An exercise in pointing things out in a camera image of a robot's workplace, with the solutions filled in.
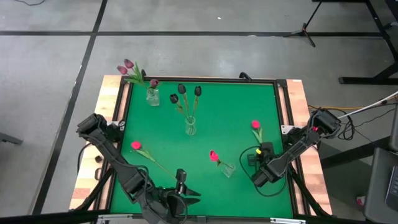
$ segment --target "glass vase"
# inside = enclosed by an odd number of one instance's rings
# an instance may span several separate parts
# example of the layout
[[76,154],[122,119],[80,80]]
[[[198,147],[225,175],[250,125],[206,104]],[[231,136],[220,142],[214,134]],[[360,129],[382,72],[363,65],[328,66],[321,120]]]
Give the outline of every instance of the glass vase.
[[159,106],[159,90],[158,89],[147,89],[147,101],[151,106]]
[[232,174],[235,172],[235,165],[234,164],[227,164],[222,162],[218,165],[218,168],[222,171],[222,173],[230,178]]
[[197,132],[197,127],[195,126],[196,119],[193,116],[185,118],[185,133],[187,135],[193,136]]

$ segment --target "purple tulip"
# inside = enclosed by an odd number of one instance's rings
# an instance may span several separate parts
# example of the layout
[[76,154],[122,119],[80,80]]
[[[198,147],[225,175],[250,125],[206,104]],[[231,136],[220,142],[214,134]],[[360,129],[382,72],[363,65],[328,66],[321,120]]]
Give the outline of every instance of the purple tulip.
[[124,68],[124,67],[121,66],[121,65],[118,65],[118,70],[119,70],[120,73],[122,73],[122,75],[127,74],[127,69]]
[[157,85],[159,85],[159,81],[157,81],[156,79],[150,80],[150,87],[151,88],[156,88]]
[[129,59],[124,59],[124,65],[126,66],[126,68],[134,67],[134,63],[132,61],[130,61]]

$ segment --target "black table border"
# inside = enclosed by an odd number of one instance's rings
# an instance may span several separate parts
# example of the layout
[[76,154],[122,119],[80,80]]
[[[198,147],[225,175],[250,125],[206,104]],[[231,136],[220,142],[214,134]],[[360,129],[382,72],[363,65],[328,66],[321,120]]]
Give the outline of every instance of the black table border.
[[[113,113],[113,121],[118,120],[118,114],[120,112],[120,107],[121,107],[121,98],[123,97],[123,90],[125,85],[129,85],[128,91],[127,91],[127,96],[126,96],[126,102],[125,102],[125,107],[123,111],[123,118],[122,121],[126,121],[128,119],[128,108],[131,103],[131,95],[132,95],[132,90],[134,87],[133,83],[127,83],[124,80],[124,77],[127,76],[122,76],[121,77],[121,82],[119,85],[119,91],[118,91],[118,96],[116,98],[116,104],[114,108],[114,113]],[[284,117],[282,114],[282,107],[281,107],[281,98],[279,94],[279,87],[282,88],[284,92],[284,101],[286,105],[286,112],[287,112],[287,119],[289,120],[288,125],[293,125],[293,114],[292,114],[292,108],[290,105],[290,98],[289,98],[289,92],[287,90],[287,81],[286,80],[275,80],[275,79],[251,79],[250,81],[244,78],[207,78],[207,77],[144,77],[145,81],[149,81],[153,78],[158,79],[161,82],[210,82],[210,83],[244,83],[244,84],[269,84],[274,87],[274,94],[275,94],[275,103],[277,105],[277,113],[278,113],[278,119],[279,119],[279,126],[282,125],[287,125],[284,124]],[[121,146],[123,144],[123,140],[118,143],[117,149],[118,151],[121,150]],[[302,170],[302,163],[300,158],[295,160],[296,166],[297,166],[297,172],[299,176],[304,180],[304,175],[303,175],[303,170]],[[106,167],[108,166],[108,162],[104,160],[103,166],[101,169],[101,176],[105,174],[106,172]],[[106,203],[105,203],[105,209],[110,211],[111,207],[111,201],[113,197],[113,191],[114,191],[114,183],[116,181],[116,175],[112,175],[109,183],[109,189],[108,189],[108,194],[106,197]],[[287,182],[289,185],[289,195],[290,195],[290,204],[292,206],[292,215],[295,217],[296,215],[299,215],[298,211],[298,202],[297,198],[295,195],[295,188],[294,188],[294,183],[293,179],[291,176],[287,176]],[[100,209],[100,201],[102,198],[102,192],[98,195],[97,199],[95,200],[95,206],[93,207],[94,210]],[[310,215],[310,209],[309,209],[309,204],[305,200],[305,198],[302,195],[302,202],[303,202],[303,207],[304,207],[304,213],[306,215]],[[140,213],[133,213],[133,217],[135,218],[142,218],[142,215]],[[269,222],[270,218],[267,217],[217,217],[217,216],[200,216],[200,215],[189,215],[188,219],[189,220],[196,220],[198,217],[206,217],[209,220],[223,220],[223,221],[253,221],[253,222]]]

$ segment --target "green mat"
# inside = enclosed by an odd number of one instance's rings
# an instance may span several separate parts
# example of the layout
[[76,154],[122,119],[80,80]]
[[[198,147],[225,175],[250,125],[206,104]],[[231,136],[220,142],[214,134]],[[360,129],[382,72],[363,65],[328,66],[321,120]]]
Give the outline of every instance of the green mat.
[[[178,168],[187,172],[186,185],[201,194],[201,201],[188,208],[189,215],[219,217],[278,217],[292,218],[289,186],[275,197],[259,195],[239,165],[240,153],[258,145],[251,132],[251,121],[260,121],[263,141],[274,144],[275,153],[282,152],[277,106],[272,85],[228,83],[184,83],[190,104],[194,88],[202,87],[195,114],[197,133],[185,134],[185,120],[171,104],[169,96],[177,93],[178,83],[163,82],[159,87],[160,106],[149,106],[146,90],[134,85],[122,145],[122,155],[130,164],[145,165],[156,186],[175,187],[175,180],[145,157],[132,152],[131,143],[140,141],[154,159],[175,175]],[[234,174],[227,178],[209,159],[215,150],[222,161],[233,163]],[[254,173],[247,165],[245,169]],[[266,184],[260,190],[273,194],[281,189],[285,179]],[[132,205],[118,181],[114,186],[111,213],[140,213]]]

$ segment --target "wooden table frame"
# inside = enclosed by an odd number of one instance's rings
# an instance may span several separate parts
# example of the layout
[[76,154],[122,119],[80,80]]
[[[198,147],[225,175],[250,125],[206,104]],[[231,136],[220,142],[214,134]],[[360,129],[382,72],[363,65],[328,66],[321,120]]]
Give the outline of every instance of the wooden table frame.
[[[157,77],[158,79],[168,79],[170,77]],[[196,78],[188,77],[173,77],[178,78],[179,82],[184,80],[194,80]],[[197,78],[198,82],[202,82],[204,78]],[[240,78],[209,78],[213,82],[238,82],[244,83]],[[276,100],[279,119],[281,125],[296,125],[305,126],[309,119],[309,112],[307,108],[307,101],[305,99],[303,84],[301,80],[251,80],[254,83],[269,82],[273,83],[275,95],[279,100]],[[105,75],[95,113],[102,114],[107,121],[120,121],[125,117],[127,110],[124,109],[125,102],[129,101],[131,97],[132,85],[125,85],[121,75]],[[76,208],[84,199],[90,194],[95,185],[98,183],[98,177],[95,177],[97,171],[101,171],[101,175],[105,173],[105,167],[108,166],[107,162],[95,162],[95,157],[102,155],[94,147],[86,148],[81,160],[80,171],[76,180],[75,189],[72,195],[70,208]],[[294,164],[301,178],[303,177],[307,188],[314,196],[315,200],[321,205],[322,209],[331,214],[331,207],[326,191],[325,180],[323,178],[322,167],[320,159],[315,147],[305,151]],[[110,201],[107,200],[109,192],[108,189],[113,189],[111,185],[111,177],[104,190],[99,195],[97,200],[91,205],[90,209],[105,209],[109,207]],[[315,213],[309,208],[308,203],[302,200],[300,190],[289,178],[289,192],[292,199],[292,207],[294,214],[312,214]]]

